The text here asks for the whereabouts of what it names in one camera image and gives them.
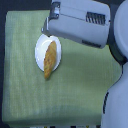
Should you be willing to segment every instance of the green cloth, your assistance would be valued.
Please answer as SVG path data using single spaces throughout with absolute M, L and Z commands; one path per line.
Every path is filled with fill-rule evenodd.
M 3 121 L 10 126 L 100 124 L 104 96 L 119 79 L 121 66 L 108 46 L 99 50 L 59 38 L 61 63 L 45 81 L 35 46 L 48 14 L 7 14 Z

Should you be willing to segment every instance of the yellow object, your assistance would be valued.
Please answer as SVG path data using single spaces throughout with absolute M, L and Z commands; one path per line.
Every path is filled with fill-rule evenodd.
M 53 41 L 46 51 L 44 59 L 44 78 L 48 79 L 56 63 L 56 43 Z

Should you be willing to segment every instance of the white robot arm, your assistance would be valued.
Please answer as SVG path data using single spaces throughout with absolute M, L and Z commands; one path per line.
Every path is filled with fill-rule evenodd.
M 128 128 L 128 0 L 119 6 L 115 17 L 110 17 L 110 8 L 103 3 L 53 0 L 43 33 L 97 48 L 109 42 L 123 72 L 105 96 L 101 128 Z

